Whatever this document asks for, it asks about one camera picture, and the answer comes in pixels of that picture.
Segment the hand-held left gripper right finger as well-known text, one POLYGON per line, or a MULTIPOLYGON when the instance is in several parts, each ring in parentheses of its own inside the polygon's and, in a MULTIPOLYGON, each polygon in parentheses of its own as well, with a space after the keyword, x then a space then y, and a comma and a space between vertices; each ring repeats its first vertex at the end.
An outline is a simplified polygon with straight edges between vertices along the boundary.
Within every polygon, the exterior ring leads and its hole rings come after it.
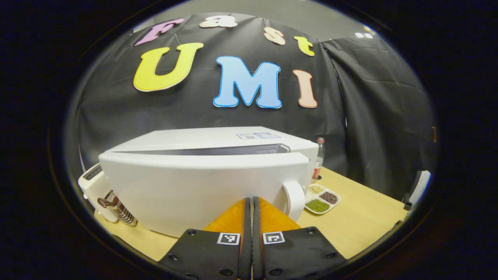
POLYGON ((253 202, 255 280, 316 280, 345 264, 346 258, 317 227, 300 227, 263 198, 253 202))

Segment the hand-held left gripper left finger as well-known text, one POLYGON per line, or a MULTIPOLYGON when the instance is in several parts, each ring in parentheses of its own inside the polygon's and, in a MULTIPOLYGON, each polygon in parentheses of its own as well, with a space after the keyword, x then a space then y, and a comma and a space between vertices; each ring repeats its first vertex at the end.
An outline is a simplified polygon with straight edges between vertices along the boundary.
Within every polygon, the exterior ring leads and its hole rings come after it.
POLYGON ((251 200, 244 198, 203 230, 186 230, 160 264, 196 280, 249 280, 251 234, 251 200))

